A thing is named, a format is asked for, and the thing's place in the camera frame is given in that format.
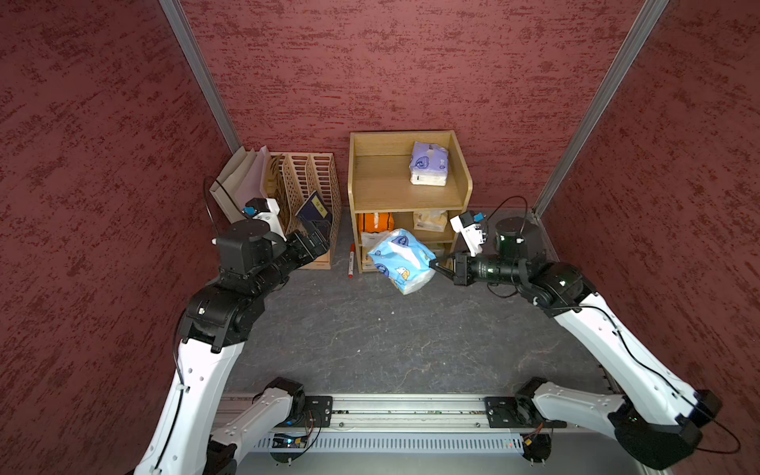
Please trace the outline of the blue tissue pack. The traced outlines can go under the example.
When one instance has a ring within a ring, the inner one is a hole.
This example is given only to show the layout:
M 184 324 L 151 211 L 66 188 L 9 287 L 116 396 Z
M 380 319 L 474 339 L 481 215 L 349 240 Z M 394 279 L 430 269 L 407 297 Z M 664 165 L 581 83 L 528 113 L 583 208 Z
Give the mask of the blue tissue pack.
M 421 290 L 435 276 L 435 255 L 407 230 L 397 229 L 367 252 L 376 270 L 403 294 Z

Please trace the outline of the beige tissue pack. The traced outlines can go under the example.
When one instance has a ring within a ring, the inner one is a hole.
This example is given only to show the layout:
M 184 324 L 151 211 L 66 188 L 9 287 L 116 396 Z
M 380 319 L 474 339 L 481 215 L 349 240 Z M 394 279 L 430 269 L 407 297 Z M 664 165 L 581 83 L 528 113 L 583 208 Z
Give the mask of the beige tissue pack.
M 417 231 L 443 233 L 448 224 L 448 213 L 445 210 L 415 211 L 413 226 Z

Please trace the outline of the orange tissue pack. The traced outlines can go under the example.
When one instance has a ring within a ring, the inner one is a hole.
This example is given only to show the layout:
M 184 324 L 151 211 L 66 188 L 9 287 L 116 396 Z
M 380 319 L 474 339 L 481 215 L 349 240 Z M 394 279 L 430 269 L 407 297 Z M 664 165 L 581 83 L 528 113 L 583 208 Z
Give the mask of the orange tissue pack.
M 391 232 L 395 229 L 392 213 L 360 213 L 357 215 L 358 231 L 367 234 Z

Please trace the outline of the purple tissue pack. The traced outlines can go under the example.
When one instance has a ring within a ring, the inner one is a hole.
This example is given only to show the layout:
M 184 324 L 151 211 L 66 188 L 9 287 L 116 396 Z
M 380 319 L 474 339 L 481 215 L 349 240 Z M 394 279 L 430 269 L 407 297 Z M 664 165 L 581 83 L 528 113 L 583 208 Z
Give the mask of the purple tissue pack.
M 411 184 L 445 186 L 448 176 L 448 157 L 448 150 L 438 144 L 415 142 L 410 161 Z

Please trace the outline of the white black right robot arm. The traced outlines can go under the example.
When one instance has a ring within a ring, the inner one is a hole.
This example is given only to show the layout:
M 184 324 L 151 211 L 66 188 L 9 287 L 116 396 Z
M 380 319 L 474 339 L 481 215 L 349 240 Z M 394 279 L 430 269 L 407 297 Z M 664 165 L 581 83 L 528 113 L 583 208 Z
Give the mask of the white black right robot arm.
M 465 212 L 450 220 L 467 249 L 431 262 L 456 286 L 508 285 L 585 346 L 621 390 L 594 394 L 535 377 L 512 397 L 486 402 L 493 428 L 525 429 L 524 458 L 542 460 L 543 429 L 574 425 L 610 437 L 644 466 L 664 470 L 698 451 L 702 429 L 722 401 L 696 390 L 662 364 L 615 315 L 575 266 L 547 258 L 540 231 L 507 218 L 496 227 L 495 253 L 487 255 L 487 220 Z

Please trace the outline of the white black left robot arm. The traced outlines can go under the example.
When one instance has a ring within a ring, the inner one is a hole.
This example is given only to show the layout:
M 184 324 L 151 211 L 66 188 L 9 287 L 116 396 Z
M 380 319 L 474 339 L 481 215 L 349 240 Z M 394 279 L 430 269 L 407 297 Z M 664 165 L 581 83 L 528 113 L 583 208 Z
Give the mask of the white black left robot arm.
M 269 223 L 248 219 L 231 224 L 215 246 L 219 274 L 191 297 L 178 321 L 172 386 L 137 474 L 233 474 L 275 427 L 315 425 L 302 384 L 278 377 L 229 425 L 212 428 L 266 298 L 324 255 L 329 240 L 312 223 L 281 237 Z

